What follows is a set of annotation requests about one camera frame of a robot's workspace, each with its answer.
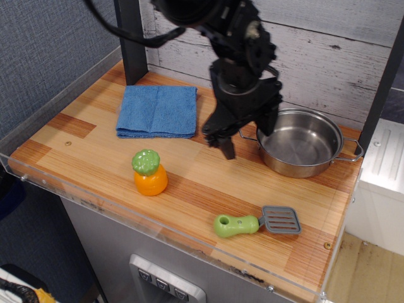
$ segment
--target toy pepper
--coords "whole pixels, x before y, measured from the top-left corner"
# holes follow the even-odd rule
[[[160,194],[169,183],[167,173],[154,150],[141,150],[132,159],[134,183],[145,196]]]

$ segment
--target gray fabric wall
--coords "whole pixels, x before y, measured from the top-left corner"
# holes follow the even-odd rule
[[[116,22],[113,0],[94,2]],[[0,141],[119,47],[81,0],[4,0],[0,28]],[[29,271],[60,302],[79,302],[93,278],[61,201],[24,187],[25,200],[0,221],[0,265]]]
[[[94,2],[116,22],[113,0]],[[5,0],[0,27],[0,139],[119,46],[82,0]]]

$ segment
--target yellow object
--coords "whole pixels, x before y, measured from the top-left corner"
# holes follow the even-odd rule
[[[167,187],[169,178],[167,177],[163,165],[160,164],[157,171],[149,176],[141,175],[135,171],[134,183],[139,193],[145,196],[155,196],[156,194],[160,194]]]
[[[55,303],[56,300],[42,288],[34,289],[40,303]]]

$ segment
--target gray spatula head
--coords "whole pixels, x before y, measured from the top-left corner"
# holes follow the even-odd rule
[[[265,224],[266,229],[274,234],[299,234],[302,232],[296,211],[286,206],[264,206],[263,216],[259,218],[259,226]]]

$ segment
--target cable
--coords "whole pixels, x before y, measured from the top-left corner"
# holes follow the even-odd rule
[[[124,38],[126,40],[130,40],[130,41],[139,43],[145,47],[158,48],[158,47],[162,46],[163,44],[165,44],[166,42],[182,35],[186,31],[186,29],[183,27],[177,27],[163,35],[156,36],[156,37],[153,37],[150,39],[146,39],[143,37],[139,37],[139,36],[135,35],[134,33],[131,33],[123,28],[115,27],[114,25],[111,25],[110,23],[108,23],[101,16],[101,14],[97,11],[97,9],[95,8],[95,6],[91,0],[84,0],[84,3],[87,5],[87,8],[92,12],[94,17],[96,17],[96,19],[101,23],[101,25],[108,32],[110,32],[120,38]]]
[[[17,295],[23,303],[39,303],[38,296],[34,290],[24,285],[9,282],[0,278],[0,289]]]

